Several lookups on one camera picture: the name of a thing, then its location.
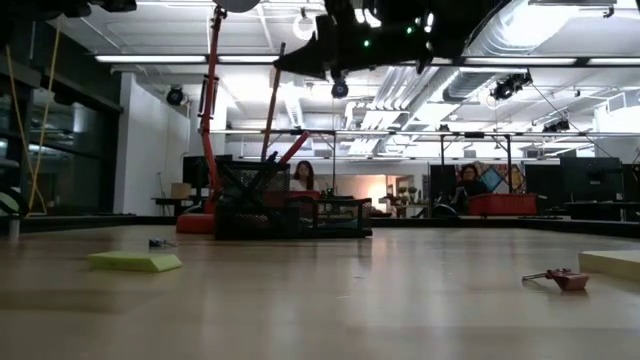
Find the red container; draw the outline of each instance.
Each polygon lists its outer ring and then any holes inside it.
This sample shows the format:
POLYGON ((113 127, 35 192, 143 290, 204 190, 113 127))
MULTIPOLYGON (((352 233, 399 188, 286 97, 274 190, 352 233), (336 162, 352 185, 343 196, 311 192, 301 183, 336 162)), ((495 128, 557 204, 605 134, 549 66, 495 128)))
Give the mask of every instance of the red container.
POLYGON ((469 215, 537 215, 536 194, 484 194, 469 198, 469 215))

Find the wooden floor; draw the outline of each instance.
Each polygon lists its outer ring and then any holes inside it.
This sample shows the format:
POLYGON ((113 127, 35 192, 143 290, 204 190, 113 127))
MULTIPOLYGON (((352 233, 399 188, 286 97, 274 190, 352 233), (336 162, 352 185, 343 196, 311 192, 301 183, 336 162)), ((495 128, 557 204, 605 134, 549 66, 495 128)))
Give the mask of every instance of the wooden floor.
POLYGON ((171 227, 0 243, 0 359, 638 359, 640 284, 560 294, 520 276, 640 243, 528 230, 380 229, 363 241, 214 243, 171 227), (182 269, 89 271, 176 239, 182 269))

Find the window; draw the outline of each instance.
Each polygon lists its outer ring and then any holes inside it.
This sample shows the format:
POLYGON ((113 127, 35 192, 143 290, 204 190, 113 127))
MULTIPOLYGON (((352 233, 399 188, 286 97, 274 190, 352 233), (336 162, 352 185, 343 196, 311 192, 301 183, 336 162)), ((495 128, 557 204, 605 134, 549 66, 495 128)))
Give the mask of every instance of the window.
POLYGON ((11 96, 0 92, 0 128, 8 129, 11 119, 11 96))
MULTIPOLYGON (((35 169, 38 145, 29 145, 29 158, 35 169)), ((81 155, 43 147, 38 171, 38 189, 47 206, 47 213, 77 215, 100 210, 101 162, 81 155)), ((32 181, 29 179, 28 196, 32 181)), ((34 210, 43 211, 40 201, 34 210)))
POLYGON ((40 139, 45 108, 50 96, 49 115, 44 132, 45 143, 56 143, 69 150, 101 156, 107 121, 103 115, 59 94, 50 95, 44 89, 34 92, 31 141, 38 142, 40 139))

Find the desk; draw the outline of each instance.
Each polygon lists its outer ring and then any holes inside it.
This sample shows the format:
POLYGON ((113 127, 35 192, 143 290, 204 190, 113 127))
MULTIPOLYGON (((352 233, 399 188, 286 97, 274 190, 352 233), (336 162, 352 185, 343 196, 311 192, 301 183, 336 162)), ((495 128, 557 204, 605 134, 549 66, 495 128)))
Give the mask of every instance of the desk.
POLYGON ((640 202, 632 201, 578 201, 565 205, 572 220, 625 221, 628 217, 627 210, 640 210, 640 202))
POLYGON ((156 202, 156 205, 160 206, 162 216, 171 216, 171 211, 168 211, 168 215, 165 213, 167 207, 173 206, 173 216, 178 217, 182 215, 185 206, 182 206, 182 202, 191 201, 191 199, 168 199, 168 198, 151 198, 156 202))
POLYGON ((428 208, 429 208, 429 204, 406 204, 406 205, 391 205, 396 209, 396 217, 400 218, 399 214, 403 214, 404 218, 407 217, 407 209, 419 209, 417 213, 415 213, 415 210, 413 210, 414 214, 412 216, 417 216, 418 213, 420 213, 420 211, 422 211, 422 209, 427 209, 427 213, 424 214, 424 217, 427 217, 428 215, 428 208))

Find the white ceiling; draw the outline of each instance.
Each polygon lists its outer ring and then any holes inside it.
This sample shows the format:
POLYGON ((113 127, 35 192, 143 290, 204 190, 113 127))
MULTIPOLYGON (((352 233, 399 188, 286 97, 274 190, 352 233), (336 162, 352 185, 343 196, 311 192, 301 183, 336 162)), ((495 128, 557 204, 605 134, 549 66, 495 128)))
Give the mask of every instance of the white ceiling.
MULTIPOLYGON (((202 54, 208 49, 208 24, 211 10, 206 7, 169 7, 144 5, 139 0, 138 10, 132 13, 110 14, 94 8, 86 19, 66 19, 64 33, 100 54, 202 54)), ((262 17, 258 9, 244 14, 229 14, 223 21, 219 53, 274 54, 285 42, 287 51, 304 45, 293 33, 293 21, 301 4, 307 4, 307 14, 319 13, 321 5, 309 5, 307 0, 272 0, 262 3, 262 17)), ((601 9, 596 14, 582 14, 570 20, 556 35, 539 46, 535 53, 541 56, 560 55, 638 55, 640 53, 640 16, 638 11, 619 10, 609 19, 603 19, 601 9)), ((531 24, 536 31, 544 24, 531 24)), ((130 68, 140 72, 140 68, 130 68)), ((194 99, 199 97, 201 74, 205 66, 146 66, 139 79, 158 90, 167 85, 182 83, 194 99)), ((243 121, 264 119, 270 97, 268 66, 220 66, 222 87, 232 104, 229 117, 234 126, 243 121)), ((387 68, 350 74, 350 95, 374 96, 385 79, 387 68)), ((592 108, 602 99, 586 95, 601 94, 605 90, 639 87, 640 73, 632 69, 532 69, 534 83, 556 108, 569 106, 574 123, 586 128, 591 124, 592 108), (582 96, 574 97, 575 89, 582 96)), ((300 104, 304 113, 344 114, 348 100, 333 100, 329 94, 331 84, 313 79, 313 90, 302 93, 300 104)), ((553 111, 553 108, 533 89, 526 89, 498 109, 486 105, 464 105, 455 114, 452 130, 480 130, 495 127, 496 121, 508 129, 526 128, 532 120, 553 111)), ((278 112, 285 113, 278 104, 278 112)))

